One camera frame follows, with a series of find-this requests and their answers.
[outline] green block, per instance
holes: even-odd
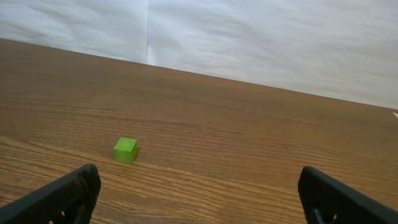
[[[125,163],[132,163],[137,155],[137,140],[120,138],[114,146],[114,158]]]

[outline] wooden table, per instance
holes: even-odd
[[[0,40],[0,205],[94,163],[92,223],[305,223],[309,165],[398,210],[393,111]]]

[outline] tabletop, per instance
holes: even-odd
[[[93,163],[92,223],[306,223],[303,166],[398,210],[393,112],[0,40],[0,206]]]

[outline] wrinkled white paper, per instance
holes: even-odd
[[[148,63],[398,108],[394,0],[150,0]]]
[[[3,0],[0,38],[147,62],[148,0]]]

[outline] white paper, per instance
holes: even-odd
[[[151,0],[148,63],[398,108],[397,23],[394,0]]]
[[[3,0],[0,38],[147,62],[148,0]]]

